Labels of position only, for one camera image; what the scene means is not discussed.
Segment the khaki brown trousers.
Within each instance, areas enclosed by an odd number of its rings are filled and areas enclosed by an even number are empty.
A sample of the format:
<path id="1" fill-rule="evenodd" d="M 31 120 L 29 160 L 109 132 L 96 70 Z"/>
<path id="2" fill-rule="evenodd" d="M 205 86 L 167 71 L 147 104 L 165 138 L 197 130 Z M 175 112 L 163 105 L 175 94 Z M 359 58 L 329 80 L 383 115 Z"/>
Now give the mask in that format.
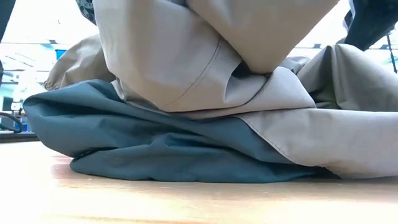
<path id="1" fill-rule="evenodd" d="M 291 50 L 339 0 L 93 0 L 98 34 L 45 92 L 110 83 L 132 106 L 234 117 L 294 164 L 342 179 L 398 176 L 398 75 L 352 45 Z"/>

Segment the teal garment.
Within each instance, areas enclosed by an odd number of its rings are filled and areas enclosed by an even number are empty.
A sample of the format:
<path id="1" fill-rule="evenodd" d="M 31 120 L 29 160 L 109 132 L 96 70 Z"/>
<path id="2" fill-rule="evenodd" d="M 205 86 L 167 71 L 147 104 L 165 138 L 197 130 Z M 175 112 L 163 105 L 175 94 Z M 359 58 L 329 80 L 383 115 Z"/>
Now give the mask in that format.
<path id="1" fill-rule="evenodd" d="M 290 162 L 234 117 L 190 120 L 123 102 L 110 83 L 88 80 L 28 97 L 24 110 L 73 171 L 125 180 L 271 183 L 330 178 Z"/>

